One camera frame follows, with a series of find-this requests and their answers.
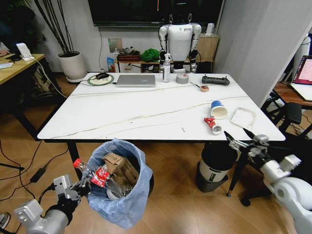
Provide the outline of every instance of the black trash can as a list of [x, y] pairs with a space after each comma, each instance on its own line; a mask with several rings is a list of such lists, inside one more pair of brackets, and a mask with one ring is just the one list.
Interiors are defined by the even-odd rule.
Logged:
[[226, 173], [237, 158], [226, 141], [206, 143], [201, 152], [201, 161], [197, 164], [196, 183], [202, 192], [211, 192], [224, 183]]

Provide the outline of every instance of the red bottle cap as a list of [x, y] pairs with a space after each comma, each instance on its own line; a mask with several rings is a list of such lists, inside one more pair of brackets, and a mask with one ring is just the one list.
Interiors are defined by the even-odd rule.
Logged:
[[81, 159], [80, 158], [77, 158], [76, 161], [73, 163], [73, 166], [75, 168], [78, 168], [80, 167], [80, 164], [81, 164]]

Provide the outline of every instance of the white table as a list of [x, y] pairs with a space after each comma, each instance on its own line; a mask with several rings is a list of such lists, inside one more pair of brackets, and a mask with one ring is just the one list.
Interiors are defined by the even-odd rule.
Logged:
[[[89, 73], [85, 79], [96, 73]], [[111, 73], [117, 81], [122, 73]], [[103, 142], [113, 138], [158, 142], [207, 142], [226, 140], [224, 134], [213, 135], [204, 118], [210, 115], [212, 101], [220, 100], [228, 110], [225, 119], [216, 120], [235, 139], [249, 140], [242, 128], [230, 123], [238, 107], [256, 113], [252, 132], [265, 134], [270, 140], [285, 137], [263, 114], [239, 85], [227, 74], [230, 85], [209, 84], [201, 92], [191, 83], [176, 83], [171, 74], [168, 83], [162, 74], [154, 74], [155, 87], [116, 87], [78, 85], [64, 104], [39, 133], [47, 142], [66, 142], [72, 160], [78, 157], [76, 142]], [[191, 82], [201, 84], [204, 74], [189, 74]]]

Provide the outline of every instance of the blue paper cup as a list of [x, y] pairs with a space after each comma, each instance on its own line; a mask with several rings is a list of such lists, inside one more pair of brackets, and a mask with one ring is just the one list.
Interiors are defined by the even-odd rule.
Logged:
[[227, 114], [228, 110], [220, 101], [216, 100], [211, 103], [211, 115], [214, 116], [215, 119], [225, 118]]

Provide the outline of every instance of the laptop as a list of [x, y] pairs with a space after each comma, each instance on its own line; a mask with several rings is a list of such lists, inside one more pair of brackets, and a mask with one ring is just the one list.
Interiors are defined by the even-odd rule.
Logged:
[[312, 101], [312, 85], [291, 84], [291, 87], [305, 100]]
[[312, 101], [312, 56], [302, 56], [291, 87], [305, 101]]
[[155, 75], [120, 75], [117, 87], [155, 87]]

